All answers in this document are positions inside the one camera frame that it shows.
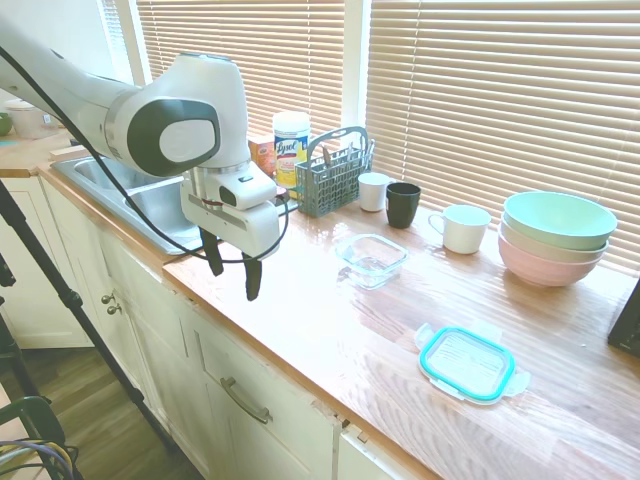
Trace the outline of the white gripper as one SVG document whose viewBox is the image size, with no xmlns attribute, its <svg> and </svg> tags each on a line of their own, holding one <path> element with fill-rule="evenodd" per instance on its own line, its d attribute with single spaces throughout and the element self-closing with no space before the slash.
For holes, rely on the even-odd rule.
<svg viewBox="0 0 640 480">
<path fill-rule="evenodd" d="M 242 252 L 245 268 L 245 290 L 248 301 L 260 291 L 262 262 L 279 246 L 280 226 L 276 207 L 266 201 L 248 210 L 239 210 L 219 202 L 205 202 L 189 192 L 181 193 L 185 217 L 199 228 L 203 251 L 214 276 L 224 272 L 218 242 L 234 246 Z"/>
</svg>

